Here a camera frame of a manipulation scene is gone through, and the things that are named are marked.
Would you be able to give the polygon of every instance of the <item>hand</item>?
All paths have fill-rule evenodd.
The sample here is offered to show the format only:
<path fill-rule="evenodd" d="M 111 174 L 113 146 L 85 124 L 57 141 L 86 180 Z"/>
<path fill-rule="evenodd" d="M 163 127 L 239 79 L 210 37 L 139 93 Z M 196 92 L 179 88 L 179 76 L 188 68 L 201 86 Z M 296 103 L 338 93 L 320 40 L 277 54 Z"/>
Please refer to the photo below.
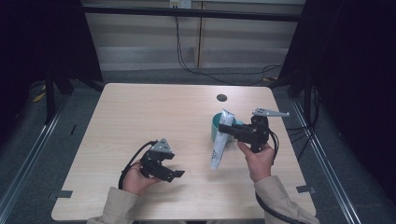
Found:
<path fill-rule="evenodd" d="M 275 151 L 267 143 L 261 146 L 261 151 L 253 153 L 243 142 L 238 142 L 238 147 L 245 154 L 250 178 L 254 183 L 271 175 L 271 166 L 274 161 Z"/>
<path fill-rule="evenodd" d="M 122 183 L 122 189 L 141 196 L 151 185 L 161 182 L 161 179 L 156 177 L 146 178 L 143 176 L 139 171 L 139 162 L 135 162 L 131 169 L 129 169 Z"/>

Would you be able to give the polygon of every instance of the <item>person's left hand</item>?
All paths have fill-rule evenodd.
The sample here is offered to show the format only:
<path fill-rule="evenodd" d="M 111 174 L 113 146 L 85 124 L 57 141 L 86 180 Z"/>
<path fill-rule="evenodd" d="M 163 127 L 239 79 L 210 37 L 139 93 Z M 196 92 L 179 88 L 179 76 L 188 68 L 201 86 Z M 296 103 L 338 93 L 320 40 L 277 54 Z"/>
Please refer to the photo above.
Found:
<path fill-rule="evenodd" d="M 141 196 L 151 185 L 161 182 L 161 179 L 156 177 L 146 178 L 140 173 L 139 168 L 140 161 L 136 161 L 125 176 L 122 189 Z"/>

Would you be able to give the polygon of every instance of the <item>metal bar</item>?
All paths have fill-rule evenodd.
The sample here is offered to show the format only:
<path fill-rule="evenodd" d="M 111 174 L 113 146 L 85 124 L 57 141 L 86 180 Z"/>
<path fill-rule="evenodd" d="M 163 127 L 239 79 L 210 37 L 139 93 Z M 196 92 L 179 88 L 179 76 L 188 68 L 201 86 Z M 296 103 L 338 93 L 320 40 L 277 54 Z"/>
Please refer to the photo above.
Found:
<path fill-rule="evenodd" d="M 343 211 L 346 220 L 348 223 L 355 224 L 361 223 L 358 213 L 353 205 L 353 203 L 349 200 L 347 193 L 345 192 L 343 186 L 341 185 L 340 180 L 338 179 L 337 174 L 335 173 L 334 169 L 332 168 L 332 164 L 330 163 L 329 159 L 326 156 L 326 153 L 320 144 L 317 136 L 314 132 L 312 132 L 308 127 L 307 122 L 304 120 L 304 111 L 301 107 L 300 103 L 293 101 L 294 109 L 297 112 L 297 117 L 303 127 L 305 127 L 305 133 L 309 137 L 311 136 L 311 146 L 314 149 L 315 155 L 317 156 L 318 162 L 326 175 L 326 178 L 332 188 L 332 192 L 335 195 L 335 198 L 338 204 Z"/>
<path fill-rule="evenodd" d="M 40 135 L 38 136 L 35 144 L 33 145 L 29 155 L 24 161 L 21 169 L 18 171 L 17 175 L 12 180 L 10 186 L 8 187 L 6 193 L 3 195 L 0 201 L 0 224 L 5 224 L 15 202 L 18 200 L 21 191 L 26 183 L 29 174 L 32 173 L 35 163 L 37 162 L 44 146 L 47 144 L 52 131 L 54 130 L 60 114 L 66 105 L 67 98 L 64 96 L 60 103 L 59 109 L 53 115 L 52 120 L 44 125 Z"/>
<path fill-rule="evenodd" d="M 251 20 L 251 21 L 297 22 L 300 20 L 300 15 L 185 9 L 185 8 L 166 8 L 166 7 L 114 7 L 114 6 L 84 4 L 82 6 L 28 5 L 28 8 L 43 9 L 43 10 L 73 9 L 73 10 L 82 10 L 86 13 L 216 18 L 216 19 L 236 19 L 236 20 Z"/>

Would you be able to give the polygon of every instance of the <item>person's right hand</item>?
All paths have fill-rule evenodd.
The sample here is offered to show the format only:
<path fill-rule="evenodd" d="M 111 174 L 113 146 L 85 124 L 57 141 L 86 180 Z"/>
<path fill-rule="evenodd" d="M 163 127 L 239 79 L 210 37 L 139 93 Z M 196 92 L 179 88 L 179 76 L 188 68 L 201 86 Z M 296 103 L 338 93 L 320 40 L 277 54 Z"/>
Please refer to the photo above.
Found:
<path fill-rule="evenodd" d="M 274 161 L 275 151 L 267 143 L 261 146 L 261 151 L 254 153 L 243 142 L 238 142 L 238 147 L 245 154 L 250 178 L 254 183 L 271 175 L 271 166 Z"/>

